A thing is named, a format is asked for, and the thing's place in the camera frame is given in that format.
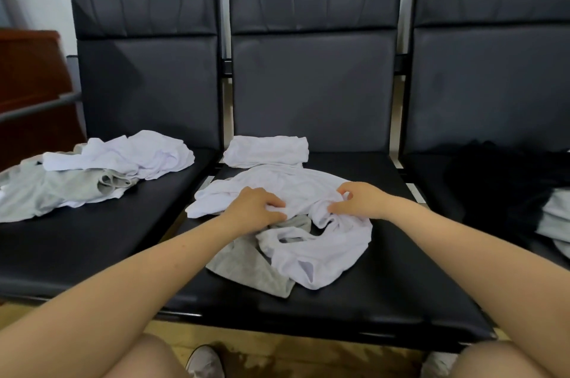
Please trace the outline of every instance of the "gray clothing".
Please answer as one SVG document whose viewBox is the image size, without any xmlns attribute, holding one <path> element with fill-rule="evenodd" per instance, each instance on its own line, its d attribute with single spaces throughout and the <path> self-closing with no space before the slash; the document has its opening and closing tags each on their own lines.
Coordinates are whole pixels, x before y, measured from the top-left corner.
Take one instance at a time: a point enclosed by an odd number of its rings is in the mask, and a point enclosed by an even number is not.
<svg viewBox="0 0 570 378">
<path fill-rule="evenodd" d="M 558 250 L 570 258 L 570 189 L 552 193 L 536 231 L 552 238 Z"/>
<path fill-rule="evenodd" d="M 304 214 L 286 222 L 271 225 L 269 229 L 295 226 L 311 231 L 311 219 Z M 240 237 L 216 254 L 206 268 L 218 276 L 255 288 L 277 297 L 289 297 L 295 282 L 283 276 L 258 250 L 256 234 Z"/>
<path fill-rule="evenodd" d="M 67 154 L 78 154 L 81 149 L 77 145 Z M 0 223 L 42 216 L 61 206 L 104 201 L 137 181 L 110 169 L 46 171 L 41 155 L 24 159 L 0 173 Z"/>
</svg>

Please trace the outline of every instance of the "floor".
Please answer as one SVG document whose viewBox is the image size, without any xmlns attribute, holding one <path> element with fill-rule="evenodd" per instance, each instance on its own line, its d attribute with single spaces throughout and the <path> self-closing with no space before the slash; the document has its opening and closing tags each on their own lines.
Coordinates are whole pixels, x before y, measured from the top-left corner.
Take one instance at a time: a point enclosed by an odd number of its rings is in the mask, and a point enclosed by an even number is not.
<svg viewBox="0 0 570 378">
<path fill-rule="evenodd" d="M 31 310 L 0 306 L 0 330 Z M 146 332 L 168 342 L 183 364 L 194 348 L 214 344 L 228 378 L 416 378 L 424 357 L 402 348 L 159 321 Z"/>
</svg>

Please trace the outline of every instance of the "bare leg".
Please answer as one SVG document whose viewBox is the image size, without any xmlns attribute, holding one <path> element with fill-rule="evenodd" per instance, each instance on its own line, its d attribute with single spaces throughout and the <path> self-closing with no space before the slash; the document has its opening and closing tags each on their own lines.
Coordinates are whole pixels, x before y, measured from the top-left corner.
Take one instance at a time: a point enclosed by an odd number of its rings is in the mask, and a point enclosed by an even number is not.
<svg viewBox="0 0 570 378">
<path fill-rule="evenodd" d="M 483 342 L 467 348 L 450 378 L 552 378 L 511 342 Z"/>
<path fill-rule="evenodd" d="M 162 339 L 143 334 L 131 350 L 102 378 L 189 378 Z"/>
</svg>

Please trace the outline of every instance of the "finger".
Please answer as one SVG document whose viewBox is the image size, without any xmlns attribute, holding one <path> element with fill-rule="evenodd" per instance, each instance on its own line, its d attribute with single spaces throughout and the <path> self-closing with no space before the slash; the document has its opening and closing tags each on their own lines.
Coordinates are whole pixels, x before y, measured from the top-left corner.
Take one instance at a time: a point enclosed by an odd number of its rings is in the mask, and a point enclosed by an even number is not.
<svg viewBox="0 0 570 378">
<path fill-rule="evenodd" d="M 342 183 L 336 191 L 341 195 L 344 195 L 346 192 L 351 192 L 352 194 L 352 185 L 352 181 L 347 181 L 346 183 Z"/>
<path fill-rule="evenodd" d="M 273 205 L 274 207 L 279 207 L 279 208 L 283 208 L 285 207 L 285 201 L 283 201 L 282 199 L 278 198 L 277 195 L 274 195 L 272 193 L 266 192 L 266 203 L 269 205 Z"/>
<path fill-rule="evenodd" d="M 269 223 L 267 225 L 272 225 L 278 222 L 284 222 L 287 220 L 287 215 L 285 213 L 281 213 L 280 211 L 268 211 L 269 213 Z"/>
<path fill-rule="evenodd" d="M 350 214 L 352 208 L 352 202 L 350 201 L 340 201 L 333 202 L 327 208 L 329 213 L 333 214 Z"/>
</svg>

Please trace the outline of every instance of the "seat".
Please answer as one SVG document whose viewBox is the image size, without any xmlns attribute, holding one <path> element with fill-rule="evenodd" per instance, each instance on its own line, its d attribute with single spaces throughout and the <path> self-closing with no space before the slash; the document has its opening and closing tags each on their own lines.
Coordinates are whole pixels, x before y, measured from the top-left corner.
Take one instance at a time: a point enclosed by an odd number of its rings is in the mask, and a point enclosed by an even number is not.
<svg viewBox="0 0 570 378">
<path fill-rule="evenodd" d="M 305 167 L 413 199 L 388 156 L 399 4 L 230 0 L 236 134 L 306 136 Z M 388 222 L 375 222 L 364 255 L 320 290 L 295 286 L 281 299 L 204 269 L 160 316 L 447 351 L 493 337 L 471 299 Z"/>
<path fill-rule="evenodd" d="M 150 129 L 195 163 L 119 200 L 0 224 L 0 297 L 43 301 L 156 244 L 221 156 L 217 0 L 72 0 L 85 122 L 109 140 Z"/>
<path fill-rule="evenodd" d="M 465 209 L 443 174 L 472 140 L 570 148 L 570 0 L 414 0 L 400 161 L 440 214 Z M 531 251 L 566 268 L 540 236 Z"/>
</svg>

